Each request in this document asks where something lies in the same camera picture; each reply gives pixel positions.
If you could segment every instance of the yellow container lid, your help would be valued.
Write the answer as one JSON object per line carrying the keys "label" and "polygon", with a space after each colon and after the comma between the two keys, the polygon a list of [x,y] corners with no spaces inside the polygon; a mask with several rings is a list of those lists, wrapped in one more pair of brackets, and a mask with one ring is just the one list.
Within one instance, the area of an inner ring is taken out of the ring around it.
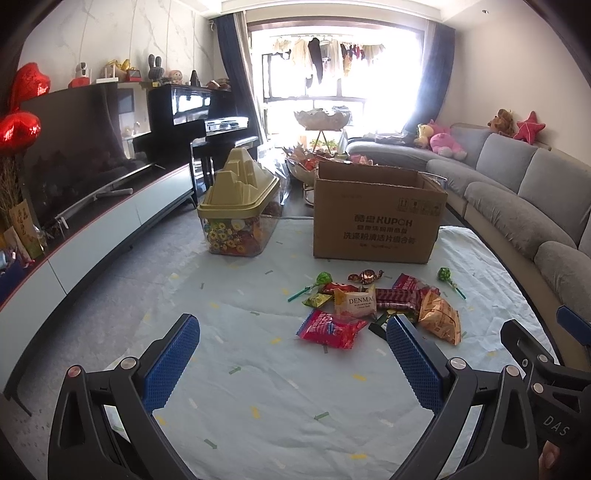
{"label": "yellow container lid", "polygon": [[278,186],[279,179],[254,161],[246,148],[233,148],[197,212],[201,218],[258,216]]}

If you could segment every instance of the human hand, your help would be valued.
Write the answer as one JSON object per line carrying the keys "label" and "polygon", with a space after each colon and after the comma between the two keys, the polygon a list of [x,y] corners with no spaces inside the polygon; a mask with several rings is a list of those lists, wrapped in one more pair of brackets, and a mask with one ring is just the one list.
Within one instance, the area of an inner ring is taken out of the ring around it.
{"label": "human hand", "polygon": [[550,469],[556,463],[560,455],[560,448],[550,442],[546,442],[542,454],[538,459],[538,468],[540,471],[540,480],[550,480]]}

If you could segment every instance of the red starfish plush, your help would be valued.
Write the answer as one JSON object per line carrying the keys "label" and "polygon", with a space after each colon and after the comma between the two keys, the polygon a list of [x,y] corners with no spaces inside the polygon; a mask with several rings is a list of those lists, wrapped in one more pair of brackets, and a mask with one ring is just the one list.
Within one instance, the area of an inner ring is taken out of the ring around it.
{"label": "red starfish plush", "polygon": [[546,124],[539,124],[538,117],[535,112],[530,113],[530,117],[525,122],[517,122],[519,131],[513,138],[516,140],[524,140],[530,145],[535,142],[535,136],[546,128]]}

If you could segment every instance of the marble wall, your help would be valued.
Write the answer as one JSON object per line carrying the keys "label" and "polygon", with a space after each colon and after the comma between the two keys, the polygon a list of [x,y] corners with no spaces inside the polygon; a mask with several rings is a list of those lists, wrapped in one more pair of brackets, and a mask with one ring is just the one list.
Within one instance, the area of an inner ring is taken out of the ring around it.
{"label": "marble wall", "polygon": [[162,57],[165,71],[192,70],[203,84],[213,78],[213,40],[209,22],[176,0],[63,0],[27,38],[19,66],[36,61],[61,90],[85,61],[92,78],[102,67],[129,58],[147,79],[148,55]]}

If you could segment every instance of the pink stuffed animal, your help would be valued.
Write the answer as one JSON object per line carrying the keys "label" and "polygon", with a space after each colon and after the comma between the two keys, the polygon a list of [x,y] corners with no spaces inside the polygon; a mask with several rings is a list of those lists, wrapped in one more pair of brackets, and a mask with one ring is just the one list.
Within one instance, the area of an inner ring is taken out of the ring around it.
{"label": "pink stuffed animal", "polygon": [[427,125],[433,129],[433,135],[450,133],[448,127],[442,127],[441,125],[437,125],[433,120],[431,120]]}
{"label": "pink stuffed animal", "polygon": [[431,149],[437,155],[464,161],[467,153],[450,134],[438,134],[431,137]]}

